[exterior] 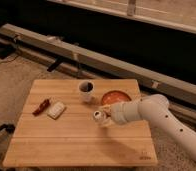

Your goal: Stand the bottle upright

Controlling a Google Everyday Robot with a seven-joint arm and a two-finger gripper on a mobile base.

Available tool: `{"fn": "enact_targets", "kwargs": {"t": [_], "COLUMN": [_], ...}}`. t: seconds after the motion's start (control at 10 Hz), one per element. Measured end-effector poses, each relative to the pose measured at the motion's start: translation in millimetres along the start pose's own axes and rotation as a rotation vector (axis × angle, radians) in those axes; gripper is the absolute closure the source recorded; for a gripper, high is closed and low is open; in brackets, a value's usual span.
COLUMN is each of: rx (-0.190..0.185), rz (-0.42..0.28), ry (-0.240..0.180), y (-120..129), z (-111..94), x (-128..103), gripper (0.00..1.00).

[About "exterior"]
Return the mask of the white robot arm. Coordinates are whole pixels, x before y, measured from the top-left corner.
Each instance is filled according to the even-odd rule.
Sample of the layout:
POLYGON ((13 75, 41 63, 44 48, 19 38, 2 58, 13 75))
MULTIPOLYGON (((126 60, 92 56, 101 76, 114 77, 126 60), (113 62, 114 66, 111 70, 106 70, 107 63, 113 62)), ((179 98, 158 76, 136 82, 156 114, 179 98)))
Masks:
POLYGON ((182 124, 169 110, 168 99, 161 94, 111 105, 111 119, 116 124, 146 120, 165 131, 196 161, 196 132, 182 124))

